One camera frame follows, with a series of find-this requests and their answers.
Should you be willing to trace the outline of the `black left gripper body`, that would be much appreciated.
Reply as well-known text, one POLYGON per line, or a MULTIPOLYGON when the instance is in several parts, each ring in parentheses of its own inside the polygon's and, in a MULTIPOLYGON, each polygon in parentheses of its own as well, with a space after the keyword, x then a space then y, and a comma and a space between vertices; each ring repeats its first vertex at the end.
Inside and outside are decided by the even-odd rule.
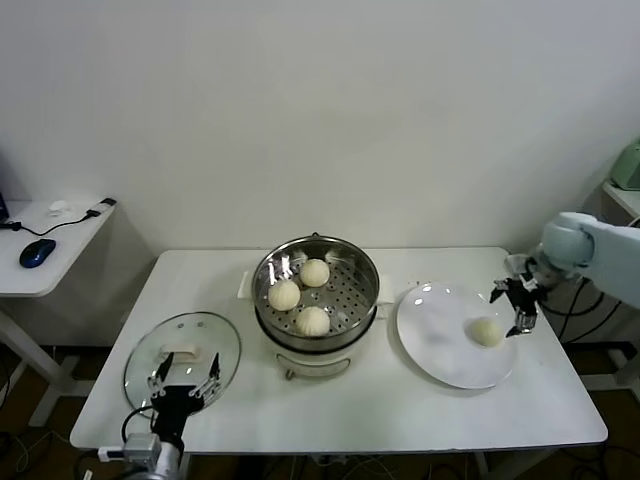
POLYGON ((204 408, 204 400, 191 394, 193 386, 172 385, 164 393, 154 393, 151 405, 156 411, 156 419, 151 428, 162 442, 176 443, 182 440, 182 433, 189 416, 204 408))

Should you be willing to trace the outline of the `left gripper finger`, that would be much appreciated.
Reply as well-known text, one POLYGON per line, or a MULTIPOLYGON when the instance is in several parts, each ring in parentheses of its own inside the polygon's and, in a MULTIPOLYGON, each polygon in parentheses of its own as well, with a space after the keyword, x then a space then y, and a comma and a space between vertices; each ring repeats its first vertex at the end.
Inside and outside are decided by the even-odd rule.
POLYGON ((164 396, 166 391, 164 389, 164 381, 171 369, 174 359, 174 353, 170 352, 166 358, 160 363, 159 367, 152 372, 148 377, 148 388, 152 398, 158 398, 164 396))
POLYGON ((203 401, 211 401, 221 387, 220 381, 220 355, 215 354, 208 371, 207 378, 193 389, 193 396, 203 401))

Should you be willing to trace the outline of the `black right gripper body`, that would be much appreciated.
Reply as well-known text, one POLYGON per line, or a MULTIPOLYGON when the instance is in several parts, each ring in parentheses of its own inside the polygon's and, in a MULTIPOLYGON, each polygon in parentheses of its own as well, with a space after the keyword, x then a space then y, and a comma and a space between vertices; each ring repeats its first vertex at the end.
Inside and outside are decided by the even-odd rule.
POLYGON ((546 299, 546 288, 529 274, 507 278, 507 296, 514 309, 523 313, 536 313, 537 304, 546 299))

